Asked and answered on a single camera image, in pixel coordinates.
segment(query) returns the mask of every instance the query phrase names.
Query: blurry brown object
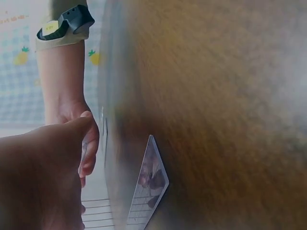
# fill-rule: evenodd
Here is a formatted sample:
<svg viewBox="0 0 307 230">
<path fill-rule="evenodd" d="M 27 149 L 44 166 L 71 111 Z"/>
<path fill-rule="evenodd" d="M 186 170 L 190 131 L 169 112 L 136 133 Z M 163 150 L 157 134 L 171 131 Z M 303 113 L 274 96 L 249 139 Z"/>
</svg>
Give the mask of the blurry brown object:
<svg viewBox="0 0 307 230">
<path fill-rule="evenodd" d="M 307 1 L 107 0 L 104 20 L 116 229 L 153 134 L 170 186 L 146 230 L 305 230 Z"/>
</svg>

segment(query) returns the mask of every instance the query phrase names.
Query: black watch band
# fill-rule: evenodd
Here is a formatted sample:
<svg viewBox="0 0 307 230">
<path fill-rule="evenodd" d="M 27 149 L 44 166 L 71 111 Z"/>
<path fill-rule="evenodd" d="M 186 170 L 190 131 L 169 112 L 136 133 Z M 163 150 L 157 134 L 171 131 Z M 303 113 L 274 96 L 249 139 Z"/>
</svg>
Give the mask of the black watch band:
<svg viewBox="0 0 307 230">
<path fill-rule="evenodd" d="M 87 31 L 95 20 L 92 18 L 88 8 L 84 5 L 77 5 L 64 13 L 58 19 L 58 29 L 48 35 L 43 35 L 43 28 L 37 33 L 40 40 L 48 41 L 64 37 L 68 29 L 71 28 L 72 33 L 79 34 Z"/>
</svg>

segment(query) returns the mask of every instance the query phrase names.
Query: patterned wall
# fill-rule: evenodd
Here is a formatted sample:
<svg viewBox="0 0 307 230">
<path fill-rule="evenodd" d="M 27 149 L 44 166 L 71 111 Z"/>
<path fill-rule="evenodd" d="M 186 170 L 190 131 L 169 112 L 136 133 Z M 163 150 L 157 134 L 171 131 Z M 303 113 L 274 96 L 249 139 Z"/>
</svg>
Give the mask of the patterned wall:
<svg viewBox="0 0 307 230">
<path fill-rule="evenodd" d="M 44 102 L 35 52 L 30 44 L 30 10 L 16 9 L 24 0 L 0 0 L 0 126 L 41 125 Z M 85 41 L 84 95 L 95 117 L 98 115 L 97 64 L 101 38 L 101 18 L 105 1 L 89 0 L 96 20 Z"/>
</svg>

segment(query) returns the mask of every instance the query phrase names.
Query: pineapple print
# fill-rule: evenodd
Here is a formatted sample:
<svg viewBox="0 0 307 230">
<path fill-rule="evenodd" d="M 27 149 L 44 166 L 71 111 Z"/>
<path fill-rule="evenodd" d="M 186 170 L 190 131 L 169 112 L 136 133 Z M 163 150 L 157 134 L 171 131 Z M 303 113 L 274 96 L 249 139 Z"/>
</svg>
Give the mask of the pineapple print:
<svg viewBox="0 0 307 230">
<path fill-rule="evenodd" d="M 28 61 L 28 52 L 29 48 L 23 47 L 21 52 L 15 57 L 13 64 L 14 65 L 24 65 Z"/>
<path fill-rule="evenodd" d="M 98 66 L 98 64 L 99 64 L 99 54 L 96 53 L 96 51 L 91 50 L 88 53 L 88 56 L 90 57 L 92 64 L 95 65 L 95 66 Z"/>
</svg>

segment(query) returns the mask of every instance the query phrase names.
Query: yellow sticker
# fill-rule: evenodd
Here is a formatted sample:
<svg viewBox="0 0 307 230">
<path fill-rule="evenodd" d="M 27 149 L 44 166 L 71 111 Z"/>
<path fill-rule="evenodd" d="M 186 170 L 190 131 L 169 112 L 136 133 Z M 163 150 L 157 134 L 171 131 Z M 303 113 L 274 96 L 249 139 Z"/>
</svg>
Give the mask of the yellow sticker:
<svg viewBox="0 0 307 230">
<path fill-rule="evenodd" d="M 54 33 L 58 28 L 59 28 L 58 21 L 54 20 L 54 21 L 47 22 L 43 26 L 43 36 Z"/>
</svg>

